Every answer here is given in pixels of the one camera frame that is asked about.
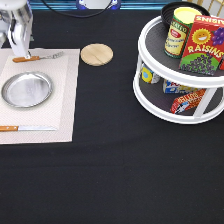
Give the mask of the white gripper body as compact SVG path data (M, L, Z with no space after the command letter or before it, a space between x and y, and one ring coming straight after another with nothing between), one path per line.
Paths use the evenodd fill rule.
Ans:
M27 56L32 33L33 15L30 8L0 9L0 48L6 40L17 57Z

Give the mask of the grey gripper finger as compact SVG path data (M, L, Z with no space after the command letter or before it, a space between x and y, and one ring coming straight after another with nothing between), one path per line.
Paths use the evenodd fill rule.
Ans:
M32 57L32 55L31 55L30 51L28 50L26 59L31 59L31 57Z

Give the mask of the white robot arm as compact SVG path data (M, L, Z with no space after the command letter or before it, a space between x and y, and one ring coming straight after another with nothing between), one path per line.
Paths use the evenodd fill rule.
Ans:
M8 40L17 57L29 59L32 23L29 0L0 0L0 48Z

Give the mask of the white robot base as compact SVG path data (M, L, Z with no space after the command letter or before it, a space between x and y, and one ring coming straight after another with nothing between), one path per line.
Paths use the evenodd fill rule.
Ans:
M121 5L121 0L76 0L78 9L117 9Z

